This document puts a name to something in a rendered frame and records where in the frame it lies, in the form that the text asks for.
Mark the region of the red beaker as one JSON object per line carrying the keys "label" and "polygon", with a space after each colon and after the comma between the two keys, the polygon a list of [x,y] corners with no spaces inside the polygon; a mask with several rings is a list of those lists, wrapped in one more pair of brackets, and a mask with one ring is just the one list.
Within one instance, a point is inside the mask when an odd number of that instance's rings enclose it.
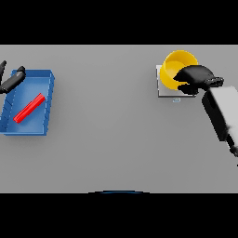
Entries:
{"label": "red beaker", "polygon": [[14,117],[13,121],[17,124],[21,123],[28,115],[30,115],[38,106],[45,101],[45,96],[39,93],[33,100],[31,100],[22,110],[20,110]]}

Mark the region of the blue tray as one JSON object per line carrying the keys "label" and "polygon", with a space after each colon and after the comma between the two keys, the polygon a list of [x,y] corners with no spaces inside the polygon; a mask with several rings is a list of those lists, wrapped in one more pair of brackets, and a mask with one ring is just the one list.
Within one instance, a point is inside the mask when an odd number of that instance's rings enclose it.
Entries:
{"label": "blue tray", "polygon": [[[0,113],[0,134],[6,136],[45,136],[48,131],[55,77],[51,70],[27,70],[26,78],[5,95]],[[45,100],[20,123],[13,118],[39,94]]]}

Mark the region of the pale square measuring scale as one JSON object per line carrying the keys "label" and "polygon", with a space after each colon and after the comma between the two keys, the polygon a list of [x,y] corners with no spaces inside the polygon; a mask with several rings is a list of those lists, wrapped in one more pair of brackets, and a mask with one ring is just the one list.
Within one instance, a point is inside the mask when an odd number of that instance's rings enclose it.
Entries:
{"label": "pale square measuring scale", "polygon": [[194,95],[184,94],[182,91],[169,89],[160,80],[161,65],[156,65],[157,90],[159,98],[194,98]]}

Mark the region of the yellow bowl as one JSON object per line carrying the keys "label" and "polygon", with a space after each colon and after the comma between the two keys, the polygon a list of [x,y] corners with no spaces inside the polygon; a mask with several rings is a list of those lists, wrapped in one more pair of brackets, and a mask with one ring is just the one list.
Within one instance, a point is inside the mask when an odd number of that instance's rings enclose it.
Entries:
{"label": "yellow bowl", "polygon": [[178,91],[178,87],[186,85],[186,82],[176,81],[174,77],[182,68],[197,64],[197,58],[189,51],[175,50],[169,53],[163,62],[160,69],[160,80],[166,88]]}

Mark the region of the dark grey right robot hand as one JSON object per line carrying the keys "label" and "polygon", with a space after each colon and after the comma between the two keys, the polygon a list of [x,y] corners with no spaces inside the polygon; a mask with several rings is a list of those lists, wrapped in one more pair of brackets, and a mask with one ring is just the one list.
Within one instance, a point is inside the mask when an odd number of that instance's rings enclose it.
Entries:
{"label": "dark grey right robot hand", "polygon": [[185,83],[178,86],[178,90],[187,95],[197,95],[199,89],[207,91],[211,87],[223,86],[224,83],[222,77],[216,77],[203,65],[190,65],[180,69],[174,76],[174,80]]}

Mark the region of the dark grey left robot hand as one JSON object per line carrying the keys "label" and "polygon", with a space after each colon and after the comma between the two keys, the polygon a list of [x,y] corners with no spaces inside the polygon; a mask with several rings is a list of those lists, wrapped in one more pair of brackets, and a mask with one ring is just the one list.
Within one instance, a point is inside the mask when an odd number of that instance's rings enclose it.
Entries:
{"label": "dark grey left robot hand", "polygon": [[0,63],[0,94],[8,94],[11,92],[16,86],[22,83],[26,77],[25,68],[20,66],[16,73],[10,76],[5,82],[2,82],[2,77],[5,71],[5,67],[7,62],[3,60]]}

